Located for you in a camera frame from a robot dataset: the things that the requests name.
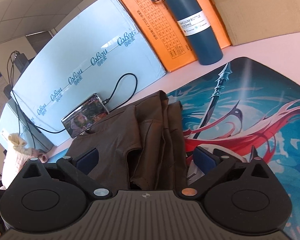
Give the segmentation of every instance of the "cardboard box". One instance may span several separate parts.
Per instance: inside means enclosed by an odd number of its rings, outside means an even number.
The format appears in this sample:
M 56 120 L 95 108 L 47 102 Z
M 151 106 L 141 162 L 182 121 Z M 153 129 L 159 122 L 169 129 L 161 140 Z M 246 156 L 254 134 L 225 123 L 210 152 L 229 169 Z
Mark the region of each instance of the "cardboard box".
M 98 0 L 48 42 L 13 90 L 29 119 L 55 132 L 64 129 L 61 119 L 93 93 L 109 98 L 125 73 L 137 76 L 138 92 L 166 72 L 121 3 Z M 107 108 L 128 99 L 135 82 L 125 76 Z M 42 133 L 56 146 L 70 138 L 67 131 Z
M 121 0 L 169 72 L 196 60 L 186 38 L 163 1 Z M 210 21 L 221 48 L 230 40 L 210 0 L 197 0 Z
M 53 147 L 53 144 L 40 133 L 32 124 L 29 124 L 32 132 L 35 147 L 33 144 L 32 135 L 29 132 L 28 124 L 20 112 L 20 108 L 15 104 L 13 99 L 10 99 L 4 106 L 0 118 L 0 144 L 8 149 L 8 136 L 11 133 L 19 133 L 19 119 L 20 118 L 20 137 L 27 142 L 26 148 L 36 148 L 48 152 Z
M 214 0 L 233 45 L 300 32 L 300 0 Z

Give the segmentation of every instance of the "metal pin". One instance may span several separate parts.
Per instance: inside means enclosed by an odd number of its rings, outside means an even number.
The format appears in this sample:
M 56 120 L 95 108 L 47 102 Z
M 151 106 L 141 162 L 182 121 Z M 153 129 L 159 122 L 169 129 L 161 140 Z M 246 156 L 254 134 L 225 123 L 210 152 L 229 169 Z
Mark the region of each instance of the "metal pin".
M 184 188 L 181 193 L 185 196 L 194 196 L 196 195 L 198 192 L 197 190 L 195 190 L 194 188 L 190 188 L 190 187 L 187 187 L 187 188 Z
M 106 188 L 97 188 L 96 190 L 94 190 L 93 194 L 99 197 L 106 196 L 109 194 L 109 190 L 107 190 Z

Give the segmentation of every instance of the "phone displaying video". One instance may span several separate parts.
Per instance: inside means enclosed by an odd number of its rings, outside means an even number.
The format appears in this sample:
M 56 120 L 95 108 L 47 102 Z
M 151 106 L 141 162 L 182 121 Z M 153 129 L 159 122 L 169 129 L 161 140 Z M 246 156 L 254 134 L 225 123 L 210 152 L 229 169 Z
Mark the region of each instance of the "phone displaying video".
M 64 127 L 72 138 L 89 129 L 108 114 L 108 110 L 97 94 L 93 94 L 86 101 L 76 107 L 61 119 Z

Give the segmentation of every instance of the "mouse pad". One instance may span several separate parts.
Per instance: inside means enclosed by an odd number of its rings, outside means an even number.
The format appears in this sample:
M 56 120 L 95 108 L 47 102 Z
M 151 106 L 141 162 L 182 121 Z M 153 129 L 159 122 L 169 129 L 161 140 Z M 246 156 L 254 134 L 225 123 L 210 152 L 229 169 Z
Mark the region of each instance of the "mouse pad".
M 257 148 L 293 204 L 284 232 L 300 240 L 300 86 L 240 57 L 168 97 L 183 105 L 186 151 L 221 146 L 249 161 Z

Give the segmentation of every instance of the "brown cardboard box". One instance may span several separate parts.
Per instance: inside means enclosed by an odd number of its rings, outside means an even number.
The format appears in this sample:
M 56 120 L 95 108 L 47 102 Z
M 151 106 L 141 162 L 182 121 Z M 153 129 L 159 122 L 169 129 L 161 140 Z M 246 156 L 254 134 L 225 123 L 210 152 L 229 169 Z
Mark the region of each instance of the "brown cardboard box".
M 197 0 L 221 48 L 230 46 L 224 25 L 210 0 Z M 121 0 L 146 36 L 164 67 L 174 71 L 196 60 L 179 26 L 162 1 Z
M 213 0 L 233 45 L 300 32 L 300 0 Z

